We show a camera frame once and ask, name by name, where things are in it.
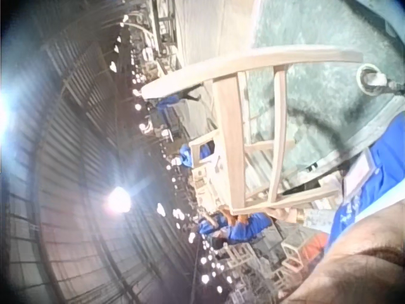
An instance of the hand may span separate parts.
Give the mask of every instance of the hand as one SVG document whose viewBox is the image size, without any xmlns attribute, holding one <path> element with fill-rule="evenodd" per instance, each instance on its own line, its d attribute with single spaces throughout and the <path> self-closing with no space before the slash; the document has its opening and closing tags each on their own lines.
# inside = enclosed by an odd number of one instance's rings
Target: hand
<svg viewBox="0 0 405 304">
<path fill-rule="evenodd" d="M 283 220 L 288 223 L 297 222 L 297 209 L 296 208 L 285 208 L 285 209 L 265 208 L 264 211 L 267 215 L 274 217 L 277 220 Z"/>
<path fill-rule="evenodd" d="M 247 225 L 249 223 L 249 216 L 248 215 L 239 215 L 238 222 Z"/>
</svg>

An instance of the id badge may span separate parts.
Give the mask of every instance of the id badge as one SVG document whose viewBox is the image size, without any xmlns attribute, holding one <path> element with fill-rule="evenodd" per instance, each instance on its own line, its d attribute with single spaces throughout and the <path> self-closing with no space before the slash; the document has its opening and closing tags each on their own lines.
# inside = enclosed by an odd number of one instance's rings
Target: id badge
<svg viewBox="0 0 405 304">
<path fill-rule="evenodd" d="M 359 195 L 361 188 L 376 169 L 370 149 L 365 149 L 350 168 L 344 179 L 344 201 L 348 202 Z"/>
</svg>

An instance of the blue shirt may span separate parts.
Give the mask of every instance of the blue shirt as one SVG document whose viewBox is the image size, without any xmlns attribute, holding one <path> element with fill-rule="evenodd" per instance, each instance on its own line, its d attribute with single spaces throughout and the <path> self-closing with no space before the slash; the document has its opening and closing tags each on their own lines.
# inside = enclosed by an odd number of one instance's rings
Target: blue shirt
<svg viewBox="0 0 405 304">
<path fill-rule="evenodd" d="M 218 223 L 218 227 L 212 226 L 211 223 L 204 218 L 198 223 L 198 233 L 208 235 L 228 225 L 227 218 L 221 213 L 216 214 L 213 218 Z"/>
<path fill-rule="evenodd" d="M 248 221 L 248 224 L 237 222 L 235 226 L 228 227 L 228 244 L 249 242 L 272 225 L 271 219 L 264 213 L 251 214 Z"/>
<path fill-rule="evenodd" d="M 170 95 L 168 97 L 163 98 L 161 101 L 159 101 L 159 103 L 157 103 L 157 105 L 156 105 L 156 108 L 159 111 L 163 111 L 163 110 L 167 109 L 168 107 L 175 105 L 179 101 L 180 101 L 180 98 L 178 98 L 177 95 Z"/>
<path fill-rule="evenodd" d="M 405 113 L 393 119 L 383 136 L 370 148 L 376 166 L 359 195 L 336 211 L 326 250 L 366 210 L 405 178 Z"/>
<path fill-rule="evenodd" d="M 200 159 L 202 160 L 209 155 L 211 155 L 211 150 L 209 149 L 208 145 L 202 145 L 200 148 Z M 180 148 L 180 159 L 182 161 L 182 165 L 192 168 L 191 149 L 186 144 Z"/>
</svg>

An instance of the ceiling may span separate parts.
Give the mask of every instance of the ceiling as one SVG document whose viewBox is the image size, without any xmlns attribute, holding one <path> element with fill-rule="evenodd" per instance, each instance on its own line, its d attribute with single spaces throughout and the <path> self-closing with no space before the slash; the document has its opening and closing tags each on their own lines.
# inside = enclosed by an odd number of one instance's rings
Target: ceiling
<svg viewBox="0 0 405 304">
<path fill-rule="evenodd" d="M 1 267 L 29 303 L 190 302 L 196 245 L 156 212 L 181 202 L 159 142 L 136 120 L 123 131 L 131 88 L 108 68 L 126 60 L 112 52 L 119 22 L 141 2 L 2 3 Z M 104 209 L 116 186 L 132 196 L 125 215 Z"/>
</svg>

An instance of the unfinished wooden chair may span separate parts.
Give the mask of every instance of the unfinished wooden chair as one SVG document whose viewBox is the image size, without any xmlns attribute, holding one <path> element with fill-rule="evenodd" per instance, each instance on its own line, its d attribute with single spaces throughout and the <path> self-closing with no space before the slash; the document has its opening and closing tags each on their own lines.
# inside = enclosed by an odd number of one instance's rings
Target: unfinished wooden chair
<svg viewBox="0 0 405 304">
<path fill-rule="evenodd" d="M 341 61 L 361 63 L 363 55 L 357 51 L 332 46 L 277 46 L 253 49 L 246 54 L 215 58 L 187 66 L 142 88 L 144 98 L 159 98 L 181 91 L 195 84 L 213 80 L 213 98 L 216 108 L 218 130 L 216 149 L 225 164 L 226 201 L 234 215 L 260 212 L 263 208 L 287 208 L 336 195 L 336 185 L 324 185 L 316 189 L 282 196 L 278 193 L 284 153 L 287 145 L 287 70 L 296 63 L 322 63 Z M 243 119 L 238 83 L 238 72 L 263 67 L 274 69 L 275 138 L 254 144 L 244 143 Z M 272 171 L 269 178 L 269 193 L 266 200 L 248 200 L 246 196 L 245 159 L 246 151 L 273 150 Z M 199 150 L 193 152 L 198 158 Z"/>
</svg>

